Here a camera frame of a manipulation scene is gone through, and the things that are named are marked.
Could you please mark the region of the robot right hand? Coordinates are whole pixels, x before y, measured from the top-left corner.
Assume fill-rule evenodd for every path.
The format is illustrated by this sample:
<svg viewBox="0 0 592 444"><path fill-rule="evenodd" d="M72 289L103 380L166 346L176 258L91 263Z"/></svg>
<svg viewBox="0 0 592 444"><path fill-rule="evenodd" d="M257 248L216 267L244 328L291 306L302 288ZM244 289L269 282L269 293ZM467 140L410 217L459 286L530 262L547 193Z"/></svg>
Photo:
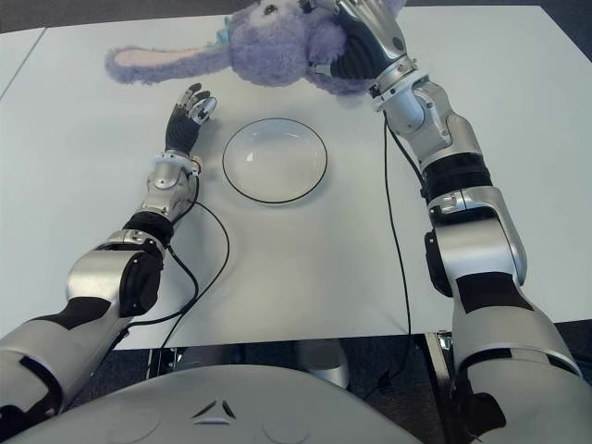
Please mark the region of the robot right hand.
<svg viewBox="0 0 592 444"><path fill-rule="evenodd" d="M301 1L310 26L304 78L337 96L365 93L406 55L397 16L403 1Z"/></svg>

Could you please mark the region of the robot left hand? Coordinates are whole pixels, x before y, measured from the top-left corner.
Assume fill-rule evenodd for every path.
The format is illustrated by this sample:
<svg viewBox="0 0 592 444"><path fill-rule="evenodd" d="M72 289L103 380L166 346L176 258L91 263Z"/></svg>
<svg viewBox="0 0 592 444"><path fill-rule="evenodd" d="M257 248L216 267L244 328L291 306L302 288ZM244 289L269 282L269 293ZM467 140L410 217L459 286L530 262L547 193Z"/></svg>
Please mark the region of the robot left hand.
<svg viewBox="0 0 592 444"><path fill-rule="evenodd" d="M204 90L201 83L191 85L177 100L168 119L166 150L189 155L216 105L217 99Z"/></svg>

